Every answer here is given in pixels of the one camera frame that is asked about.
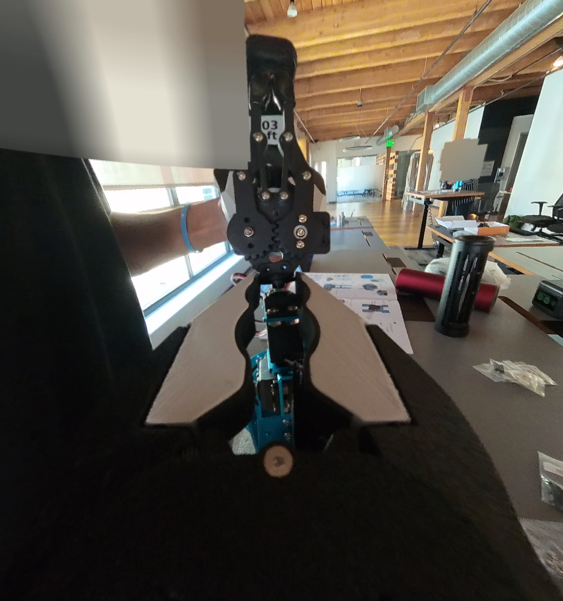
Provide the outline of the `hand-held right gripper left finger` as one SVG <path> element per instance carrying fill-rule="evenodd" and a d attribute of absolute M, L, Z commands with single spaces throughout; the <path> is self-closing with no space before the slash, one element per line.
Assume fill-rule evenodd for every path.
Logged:
<path fill-rule="evenodd" d="M 248 346 L 259 304 L 260 285 L 247 275 L 191 322 L 148 411 L 148 427 L 238 433 L 247 426 L 255 405 Z"/>

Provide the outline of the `black toy robot claw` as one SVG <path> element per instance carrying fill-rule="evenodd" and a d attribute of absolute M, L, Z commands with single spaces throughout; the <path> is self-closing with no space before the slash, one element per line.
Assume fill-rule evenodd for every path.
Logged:
<path fill-rule="evenodd" d="M 234 204 L 227 239 L 261 284 L 280 288 L 305 258 L 330 250 L 330 217 L 315 209 L 315 193 L 324 194 L 325 186 L 294 131 L 291 77 L 254 74 L 248 92 L 250 157 L 227 176 Z"/>

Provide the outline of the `person's left forearm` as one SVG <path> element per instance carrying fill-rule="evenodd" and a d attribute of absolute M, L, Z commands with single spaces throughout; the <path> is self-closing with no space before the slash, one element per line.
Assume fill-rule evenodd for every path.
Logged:
<path fill-rule="evenodd" d="M 197 207 L 192 218 L 198 229 Z M 166 262 L 187 255 L 180 233 L 180 207 L 143 213 L 110 214 L 110 224 L 128 271 L 140 276 Z"/>

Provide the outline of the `person's left hand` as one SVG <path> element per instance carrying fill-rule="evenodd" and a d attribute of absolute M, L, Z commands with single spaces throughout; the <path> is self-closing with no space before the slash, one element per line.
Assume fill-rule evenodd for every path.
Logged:
<path fill-rule="evenodd" d="M 200 203 L 198 214 L 198 247 L 200 250 L 228 242 L 227 211 L 223 197 Z"/>

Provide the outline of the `printed instruction sheet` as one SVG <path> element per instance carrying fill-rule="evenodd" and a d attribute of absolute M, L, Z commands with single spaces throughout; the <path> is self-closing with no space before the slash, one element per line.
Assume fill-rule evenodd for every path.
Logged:
<path fill-rule="evenodd" d="M 369 325 L 380 327 L 403 351 L 413 354 L 397 290 L 389 274 L 307 274 Z"/>

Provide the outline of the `large window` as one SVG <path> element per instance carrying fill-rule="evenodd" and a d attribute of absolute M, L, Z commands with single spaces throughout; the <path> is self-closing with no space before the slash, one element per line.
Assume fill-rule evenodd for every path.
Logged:
<path fill-rule="evenodd" d="M 200 204 L 223 191 L 213 169 L 90 160 L 106 213 L 143 213 Z M 232 253 L 229 242 L 171 260 L 132 277 L 141 309 L 150 313 Z"/>

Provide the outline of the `red tube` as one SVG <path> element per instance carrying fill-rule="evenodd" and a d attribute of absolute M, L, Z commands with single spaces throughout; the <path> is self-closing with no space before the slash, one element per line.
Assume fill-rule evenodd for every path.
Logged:
<path fill-rule="evenodd" d="M 443 293 L 445 276 L 402 268 L 396 276 L 397 291 L 420 295 L 439 301 Z M 481 312 L 489 312 L 494 307 L 499 294 L 499 287 L 493 284 L 481 283 L 473 308 Z"/>

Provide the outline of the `black cylindrical flask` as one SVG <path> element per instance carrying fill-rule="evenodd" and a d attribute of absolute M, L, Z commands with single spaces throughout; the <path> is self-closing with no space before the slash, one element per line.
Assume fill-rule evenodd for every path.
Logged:
<path fill-rule="evenodd" d="M 475 299 L 494 243 L 489 236 L 467 234 L 454 238 L 436 312 L 435 329 L 438 333 L 453 338 L 468 335 Z"/>

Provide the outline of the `wooden column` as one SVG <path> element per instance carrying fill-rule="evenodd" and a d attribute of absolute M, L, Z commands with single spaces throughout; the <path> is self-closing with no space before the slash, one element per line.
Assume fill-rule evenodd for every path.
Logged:
<path fill-rule="evenodd" d="M 471 149 L 472 142 L 465 140 L 466 124 L 468 122 L 469 110 L 473 99 L 473 86 L 464 86 L 460 90 L 458 98 L 458 108 L 456 113 L 456 119 L 453 130 L 452 141 L 456 143 L 455 154 L 457 157 L 458 177 L 456 180 L 450 180 L 450 190 L 461 190 L 463 187 L 463 181 L 471 179 L 472 168 L 469 166 L 471 163 Z"/>

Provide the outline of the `small clear parts bag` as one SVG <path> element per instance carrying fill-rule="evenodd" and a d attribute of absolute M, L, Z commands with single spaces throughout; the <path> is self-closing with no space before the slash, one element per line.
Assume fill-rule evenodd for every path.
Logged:
<path fill-rule="evenodd" d="M 524 362 L 491 359 L 487 363 L 473 366 L 473 369 L 493 382 L 515 384 L 541 397 L 545 396 L 546 387 L 557 386 L 556 381 L 546 373 Z"/>

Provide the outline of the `small black box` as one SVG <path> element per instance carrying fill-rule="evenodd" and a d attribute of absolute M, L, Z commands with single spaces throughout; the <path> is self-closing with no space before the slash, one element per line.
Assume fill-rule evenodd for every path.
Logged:
<path fill-rule="evenodd" d="M 554 320 L 563 321 L 563 280 L 541 280 L 533 294 L 532 306 Z"/>

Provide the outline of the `beige office table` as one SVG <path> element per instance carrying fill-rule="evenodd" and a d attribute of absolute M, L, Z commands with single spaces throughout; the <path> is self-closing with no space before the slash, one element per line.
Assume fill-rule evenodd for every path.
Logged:
<path fill-rule="evenodd" d="M 563 280 L 563 245 L 500 246 L 489 257 L 520 274 Z"/>

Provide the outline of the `black office chair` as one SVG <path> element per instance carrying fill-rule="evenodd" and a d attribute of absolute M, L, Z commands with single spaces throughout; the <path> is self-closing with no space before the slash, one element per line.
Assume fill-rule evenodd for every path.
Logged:
<path fill-rule="evenodd" d="M 546 202 L 534 201 L 539 206 L 539 213 L 521 218 L 522 223 L 530 225 L 533 231 L 541 231 L 541 236 L 563 244 L 563 193 L 559 199 L 550 206 L 551 214 L 544 215 L 542 210 Z"/>

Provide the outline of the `pile of small parts bags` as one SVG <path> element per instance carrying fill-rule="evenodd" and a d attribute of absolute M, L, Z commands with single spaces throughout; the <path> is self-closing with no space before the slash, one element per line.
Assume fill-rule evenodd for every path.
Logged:
<path fill-rule="evenodd" d="M 538 452 L 540 500 L 555 519 L 521 518 L 529 542 L 548 574 L 563 583 L 563 461 Z"/>

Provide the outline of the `silver ventilation duct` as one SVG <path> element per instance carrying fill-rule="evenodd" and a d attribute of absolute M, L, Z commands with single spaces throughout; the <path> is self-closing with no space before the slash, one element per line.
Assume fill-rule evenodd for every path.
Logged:
<path fill-rule="evenodd" d="M 563 1 L 524 1 L 438 82 L 421 91 L 416 113 L 427 112 L 562 16 Z"/>

